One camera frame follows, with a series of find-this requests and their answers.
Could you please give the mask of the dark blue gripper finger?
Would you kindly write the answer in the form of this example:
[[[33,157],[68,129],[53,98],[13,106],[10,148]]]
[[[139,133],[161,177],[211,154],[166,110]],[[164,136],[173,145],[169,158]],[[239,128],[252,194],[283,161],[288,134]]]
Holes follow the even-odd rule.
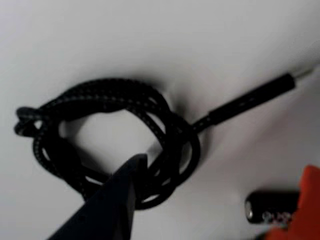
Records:
[[[148,157],[137,154],[69,218],[51,240],[129,240]]]

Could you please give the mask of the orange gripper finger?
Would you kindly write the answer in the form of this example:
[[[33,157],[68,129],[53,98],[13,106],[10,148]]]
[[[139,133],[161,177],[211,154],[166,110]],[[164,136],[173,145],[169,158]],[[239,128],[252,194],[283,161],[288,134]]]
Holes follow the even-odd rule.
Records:
[[[300,178],[297,210],[286,230],[273,228],[266,240],[318,240],[320,238],[320,169],[304,168]]]

